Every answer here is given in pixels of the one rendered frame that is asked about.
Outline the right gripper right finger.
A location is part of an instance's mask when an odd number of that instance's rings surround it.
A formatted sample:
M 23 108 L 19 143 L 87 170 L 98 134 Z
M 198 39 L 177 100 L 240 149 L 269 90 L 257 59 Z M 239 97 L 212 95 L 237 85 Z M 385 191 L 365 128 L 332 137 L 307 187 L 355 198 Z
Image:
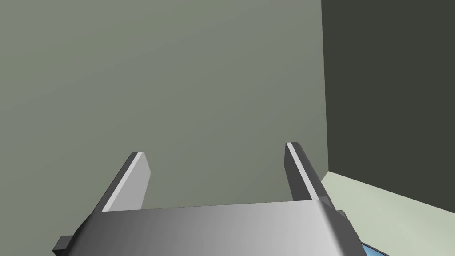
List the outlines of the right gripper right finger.
M 320 200 L 334 208 L 321 179 L 299 143 L 286 143 L 283 165 L 293 201 Z

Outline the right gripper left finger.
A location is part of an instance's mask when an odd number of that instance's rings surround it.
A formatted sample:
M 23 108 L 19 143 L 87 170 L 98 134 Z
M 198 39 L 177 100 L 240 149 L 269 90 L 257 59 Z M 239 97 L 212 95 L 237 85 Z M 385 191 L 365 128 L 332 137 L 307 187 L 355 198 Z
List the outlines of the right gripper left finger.
M 132 152 L 93 213 L 141 209 L 150 175 L 151 170 L 145 152 Z

